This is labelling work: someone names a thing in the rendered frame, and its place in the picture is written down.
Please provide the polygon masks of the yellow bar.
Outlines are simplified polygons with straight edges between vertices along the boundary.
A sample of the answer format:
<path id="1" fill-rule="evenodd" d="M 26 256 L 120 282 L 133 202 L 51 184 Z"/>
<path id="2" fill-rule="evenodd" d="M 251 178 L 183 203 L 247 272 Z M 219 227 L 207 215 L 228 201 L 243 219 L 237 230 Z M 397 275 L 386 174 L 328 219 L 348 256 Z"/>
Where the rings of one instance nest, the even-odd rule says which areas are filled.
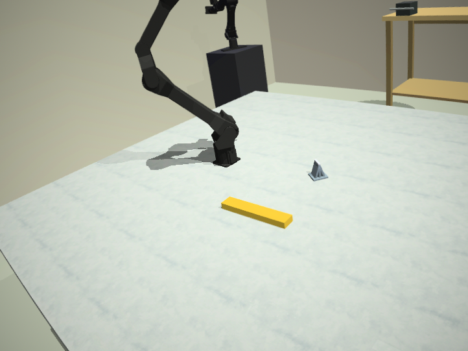
<path id="1" fill-rule="evenodd" d="M 222 209 L 249 217 L 280 228 L 286 228 L 293 220 L 289 213 L 279 212 L 264 206 L 228 197 L 221 203 Z"/>

